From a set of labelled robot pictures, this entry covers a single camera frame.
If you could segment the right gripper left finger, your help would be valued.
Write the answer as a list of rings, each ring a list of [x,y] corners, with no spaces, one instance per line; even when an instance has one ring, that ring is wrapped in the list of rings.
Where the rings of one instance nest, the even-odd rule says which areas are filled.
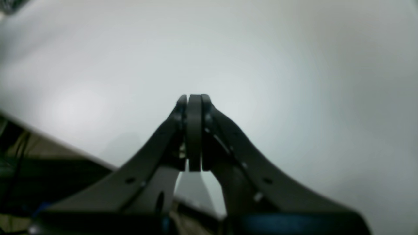
[[[41,211],[31,235],[177,235],[169,216],[181,159],[187,96],[121,168]]]

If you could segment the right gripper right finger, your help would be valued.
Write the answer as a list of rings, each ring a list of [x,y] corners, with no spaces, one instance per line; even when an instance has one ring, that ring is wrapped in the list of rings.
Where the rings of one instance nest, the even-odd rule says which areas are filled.
[[[221,185],[224,235],[371,233],[356,211],[274,166],[209,95],[190,95],[188,100],[188,160],[191,172],[210,171]]]

